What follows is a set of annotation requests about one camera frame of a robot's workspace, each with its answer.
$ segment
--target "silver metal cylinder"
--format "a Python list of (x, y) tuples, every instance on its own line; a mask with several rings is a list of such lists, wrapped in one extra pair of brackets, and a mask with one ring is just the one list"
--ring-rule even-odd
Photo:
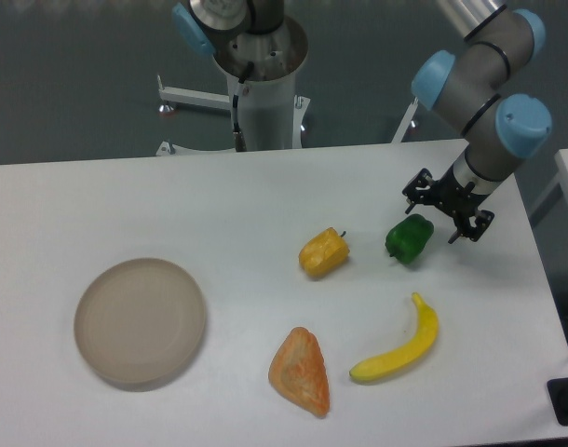
[(247, 15), (245, 0), (190, 0), (190, 5), (196, 17), (212, 30), (232, 30)]
[(466, 37), (505, 2), (506, 0), (437, 0), (437, 5), (458, 32)]
[[(232, 102), (238, 78), (226, 72)], [(247, 150), (271, 151), (292, 148), (296, 73), (275, 81), (247, 81), (238, 99), (238, 124)]]

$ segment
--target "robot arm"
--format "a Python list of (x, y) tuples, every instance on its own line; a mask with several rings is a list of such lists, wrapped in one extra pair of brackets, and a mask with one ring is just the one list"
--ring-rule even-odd
[(412, 93), (469, 145), (443, 177), (422, 169), (404, 188), (410, 203), (432, 205), (453, 218), (459, 237), (479, 240), (494, 214), (478, 206), (551, 132), (545, 105), (526, 95), (496, 92), (536, 56), (545, 42), (543, 22), (527, 10), (510, 11), (501, 0), (437, 0), (469, 44), (460, 58), (433, 55), (412, 82)]

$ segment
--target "orange triangular food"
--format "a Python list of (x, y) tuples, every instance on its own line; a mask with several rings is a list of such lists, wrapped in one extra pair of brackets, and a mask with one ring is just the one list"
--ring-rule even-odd
[(284, 398), (315, 416), (330, 410), (330, 387), (318, 339), (305, 328), (294, 328), (269, 367), (269, 383)]

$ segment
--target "banana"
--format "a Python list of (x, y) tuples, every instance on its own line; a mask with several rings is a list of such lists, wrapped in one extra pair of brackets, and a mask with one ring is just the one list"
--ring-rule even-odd
[(414, 337), (405, 345), (355, 365), (350, 370), (352, 379), (370, 382), (386, 377), (415, 362), (433, 346), (440, 327), (437, 313), (416, 292), (412, 294), (412, 301), (418, 314), (418, 328)]

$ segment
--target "beige plate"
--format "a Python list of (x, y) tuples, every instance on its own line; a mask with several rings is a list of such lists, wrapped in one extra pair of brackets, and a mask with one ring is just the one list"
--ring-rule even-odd
[(180, 370), (206, 321), (201, 291), (179, 266), (136, 259), (100, 275), (79, 302), (77, 347), (99, 375), (140, 385)]

